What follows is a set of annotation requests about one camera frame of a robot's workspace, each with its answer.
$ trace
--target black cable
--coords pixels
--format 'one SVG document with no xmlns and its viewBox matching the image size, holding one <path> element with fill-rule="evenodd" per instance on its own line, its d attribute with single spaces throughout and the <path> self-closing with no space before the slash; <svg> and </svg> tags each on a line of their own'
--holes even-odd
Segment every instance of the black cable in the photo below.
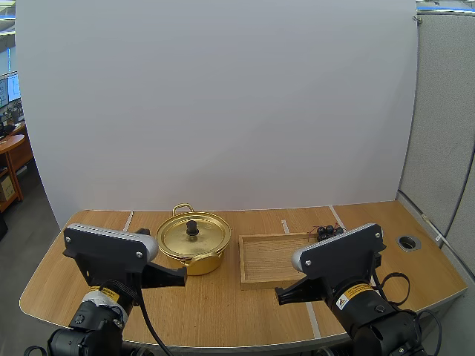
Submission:
<svg viewBox="0 0 475 356">
<path fill-rule="evenodd" d="M 126 286 L 124 283 L 119 282 L 118 280 L 106 280 L 103 284 L 99 286 L 99 290 L 103 290 L 106 286 L 113 286 L 116 289 L 119 289 L 123 294 L 128 295 L 138 306 L 139 296 L 132 288 Z"/>
<path fill-rule="evenodd" d="M 148 330 L 151 333 L 151 336 L 154 337 L 155 341 L 157 341 L 158 345 L 162 348 L 162 350 L 168 355 L 173 356 L 173 354 L 168 350 L 168 347 L 161 341 L 158 334 L 155 332 L 154 327 L 151 325 L 150 318 L 148 317 L 147 309 L 145 308 L 145 301 L 143 300 L 142 295 L 142 287 L 139 282 L 136 283 L 137 295 L 139 297 L 139 305 L 140 310 L 142 310 L 143 320 L 145 324 L 147 324 Z"/>
<path fill-rule="evenodd" d="M 404 278 L 406 281 L 407 281 L 407 294 L 406 294 L 406 298 L 404 298 L 402 301 L 400 302 L 393 302 L 393 301 L 388 301 L 389 304 L 393 304 L 394 306 L 400 306 L 401 304 L 404 304 L 404 302 L 409 298 L 409 293 L 410 293 L 410 281 L 409 281 L 409 277 L 406 276 L 404 273 L 401 273 L 401 272 L 393 272 L 393 273 L 389 273 L 384 279 L 383 281 L 381 282 L 381 290 L 384 288 L 384 284 L 391 278 L 393 277 L 400 277 L 400 278 Z"/>
<path fill-rule="evenodd" d="M 453 210 L 451 221 L 448 223 L 447 231 L 445 232 L 445 236 L 448 235 L 448 232 L 451 230 L 453 221 L 455 220 L 455 216 L 457 211 L 459 210 L 460 202 L 462 201 L 463 194 L 465 193 L 465 188 L 467 188 L 468 177 L 470 176 L 470 172 L 472 170 L 472 165 L 474 164 L 474 156 L 475 156 L 475 141 L 474 146 L 472 147 L 472 156 L 470 158 L 470 163 L 468 164 L 468 170 L 465 174 L 465 179 L 463 181 L 462 190 L 460 191 L 459 199 L 457 200 L 457 204 L 455 205 L 455 209 Z"/>
<path fill-rule="evenodd" d="M 429 309 L 425 309 L 425 310 L 420 311 L 417 314 L 416 318 L 414 319 L 414 327 L 416 328 L 417 342 L 418 342 L 418 345 L 421 345 L 421 343 L 422 343 L 420 319 L 421 319 L 422 314 L 424 314 L 424 313 L 428 313 L 428 314 L 432 315 L 433 319 L 437 323 L 437 326 L 439 327 L 439 336 L 437 338 L 436 351 L 433 353 L 433 355 L 427 355 L 427 356 L 437 356 L 439 354 L 439 351 L 440 351 L 440 346 L 442 345 L 442 324 L 440 323 L 440 320 L 436 316 L 436 314 L 433 311 L 429 310 Z"/>
<path fill-rule="evenodd" d="M 415 208 L 417 210 L 419 215 L 423 215 L 424 212 L 420 209 L 419 206 L 417 206 L 417 204 L 415 202 L 413 202 L 413 200 L 411 198 L 409 198 L 407 196 L 407 194 L 405 192 L 403 192 L 401 189 L 398 189 L 398 192 L 401 193 L 401 195 L 404 196 L 404 198 L 409 202 L 409 204 L 411 204 L 413 206 L 413 208 Z"/>
<path fill-rule="evenodd" d="M 376 289 L 378 289 L 379 295 L 382 296 L 384 300 L 387 301 L 386 294 L 383 291 L 383 288 L 381 287 L 381 284 L 379 283 L 378 275 L 376 274 L 376 271 L 373 272 L 373 279 L 374 283 L 376 284 Z"/>
<path fill-rule="evenodd" d="M 33 350 L 39 350 L 39 351 L 42 353 L 42 356 L 48 356 L 48 354 L 46 353 L 46 350 L 43 349 L 41 346 L 30 346 L 30 347 L 28 347 L 28 348 L 24 351 L 23 356 L 29 356 L 29 354 L 30 354 Z"/>
</svg>

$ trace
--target pot handle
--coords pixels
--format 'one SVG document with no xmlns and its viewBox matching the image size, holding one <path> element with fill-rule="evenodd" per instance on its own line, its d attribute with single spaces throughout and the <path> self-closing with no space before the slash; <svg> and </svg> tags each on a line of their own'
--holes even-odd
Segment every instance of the pot handle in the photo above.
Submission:
<svg viewBox="0 0 475 356">
<path fill-rule="evenodd" d="M 193 266 L 195 263 L 203 260 L 219 260 L 220 255 L 217 254 L 216 252 L 209 252 L 208 254 L 198 254 L 197 256 L 194 256 L 189 262 L 185 262 L 184 265 L 187 267 Z"/>
<path fill-rule="evenodd" d="M 173 208 L 173 216 L 177 215 L 177 209 L 179 209 L 179 208 L 185 208 L 185 207 L 189 208 L 190 211 L 194 211 L 194 210 L 193 210 L 193 207 L 192 207 L 191 205 L 189 205 L 187 202 L 184 202 L 184 203 L 182 203 L 182 204 L 178 204 L 177 206 L 175 206 L 175 207 Z"/>
</svg>

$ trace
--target white tape mark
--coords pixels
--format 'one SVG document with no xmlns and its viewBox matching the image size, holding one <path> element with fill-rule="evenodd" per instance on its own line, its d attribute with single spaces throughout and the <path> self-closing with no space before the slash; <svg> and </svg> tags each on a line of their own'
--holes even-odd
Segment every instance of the white tape mark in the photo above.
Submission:
<svg viewBox="0 0 475 356">
<path fill-rule="evenodd" d="M 328 207 L 329 207 L 330 210 L 332 211 L 333 216 L 334 216 L 335 219 L 336 219 L 336 222 L 337 222 L 342 228 L 344 228 L 344 229 L 346 230 L 347 228 L 344 227 L 344 224 L 343 224 L 343 222 L 341 221 L 341 219 L 340 219 L 340 217 L 338 216 L 338 214 L 336 213 L 335 209 L 333 208 L 333 205 L 328 205 Z"/>
<path fill-rule="evenodd" d="M 127 231 L 128 230 L 128 227 L 131 224 L 133 215 L 134 215 L 134 212 L 131 211 L 130 215 L 128 216 L 127 222 L 125 223 L 124 229 L 122 231 Z"/>
<path fill-rule="evenodd" d="M 332 211 L 333 216 L 335 217 L 335 219 L 336 219 L 336 221 L 338 222 L 338 224 L 340 224 L 340 226 L 346 230 L 347 228 L 344 227 L 344 224 L 343 224 L 343 222 L 341 221 L 341 219 L 340 219 L 340 217 L 338 216 L 338 214 L 336 213 L 335 208 L 333 208 L 333 205 L 328 205 L 328 207 L 329 207 L 330 210 Z M 375 286 L 375 285 L 376 285 L 376 283 L 374 283 L 374 278 L 373 278 L 373 277 L 371 277 L 371 285 L 372 285 L 372 286 Z"/>
<path fill-rule="evenodd" d="M 287 225 L 287 221 L 282 220 L 281 223 L 282 223 L 282 227 L 284 228 L 284 233 L 285 234 L 290 234 L 289 226 Z M 309 313 L 310 324 L 312 324 L 313 337 L 315 339 L 320 339 L 321 338 L 320 329 L 318 327 L 318 322 L 317 322 L 317 318 L 315 316 L 315 312 L 313 310 L 313 306 L 312 306 L 311 302 L 305 302 L 305 305 L 307 306 L 307 311 Z"/>
<path fill-rule="evenodd" d="M 284 227 L 284 233 L 290 234 L 289 226 L 287 225 L 287 221 L 286 221 L 286 220 L 282 220 L 281 223 L 282 223 L 282 226 Z"/>
<path fill-rule="evenodd" d="M 317 317 L 315 316 L 315 311 L 313 310 L 313 305 L 311 302 L 305 302 L 307 306 L 307 311 L 309 312 L 310 323 L 312 324 L 313 337 L 315 339 L 320 339 L 320 329 L 318 327 Z"/>
</svg>

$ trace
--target wooden table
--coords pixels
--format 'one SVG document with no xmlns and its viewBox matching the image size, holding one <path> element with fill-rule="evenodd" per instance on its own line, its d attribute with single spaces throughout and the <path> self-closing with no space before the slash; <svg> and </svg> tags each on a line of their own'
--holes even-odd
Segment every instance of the wooden table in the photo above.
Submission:
<svg viewBox="0 0 475 356">
<path fill-rule="evenodd" d="M 33 159 L 33 150 L 31 149 L 30 137 L 28 136 L 27 126 L 24 122 L 20 123 L 20 125 L 15 130 L 6 135 L 5 138 L 7 139 L 10 136 L 19 134 L 24 135 L 24 141 L 10 152 L 12 167 L 15 171 L 19 170 Z"/>
<path fill-rule="evenodd" d="M 232 227 L 232 240 L 223 264 L 211 274 L 191 276 L 186 287 L 144 290 L 148 313 L 159 336 L 179 352 L 268 354 L 300 352 L 346 339 L 344 330 L 323 302 L 279 306 L 273 290 L 240 290 L 238 236 L 278 234 L 285 220 L 291 232 L 306 232 L 314 225 L 335 224 L 340 218 L 348 228 L 378 223 L 387 249 L 378 276 L 405 273 L 411 293 L 402 308 L 420 310 L 449 303 L 467 288 L 446 256 L 399 202 L 379 202 L 334 207 L 267 211 L 219 211 Z M 123 230 L 129 211 L 81 211 L 69 223 L 84 223 Z M 171 212 L 135 211 L 129 231 L 149 228 L 152 235 Z M 403 234 L 417 236 L 422 248 L 404 252 L 396 245 Z M 60 326 L 71 321 L 88 286 L 74 260 L 62 256 L 60 234 L 46 253 L 20 299 L 22 311 Z M 170 266 L 159 254 L 156 263 Z M 407 284 L 396 278 L 384 287 L 391 300 L 403 299 Z M 124 330 L 124 339 L 154 343 L 138 308 Z"/>
<path fill-rule="evenodd" d="M 6 202 L 0 202 L 0 212 L 2 213 L 15 199 L 23 200 L 23 193 L 20 189 L 20 184 L 16 176 L 16 171 L 13 169 L 11 158 L 12 151 L 16 147 L 20 146 L 23 142 L 23 135 L 13 135 L 0 139 L 0 165 L 7 167 L 7 169 L 4 169 L 2 172 L 0 172 L 0 178 L 2 178 L 5 174 L 8 174 L 10 176 L 13 189 L 15 191 L 15 194 L 12 195 Z"/>
</svg>

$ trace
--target gold pot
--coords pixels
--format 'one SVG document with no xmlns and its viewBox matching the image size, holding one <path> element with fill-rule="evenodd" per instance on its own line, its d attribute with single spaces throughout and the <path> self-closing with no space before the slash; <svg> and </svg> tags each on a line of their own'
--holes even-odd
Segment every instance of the gold pot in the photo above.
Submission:
<svg viewBox="0 0 475 356">
<path fill-rule="evenodd" d="M 188 207 L 190 212 L 177 213 L 177 209 L 183 207 Z M 196 212 L 189 204 L 178 204 L 173 208 L 173 217 L 158 229 L 157 241 L 172 265 L 185 265 L 189 276 L 197 276 L 219 267 L 231 231 L 219 216 Z"/>
</svg>

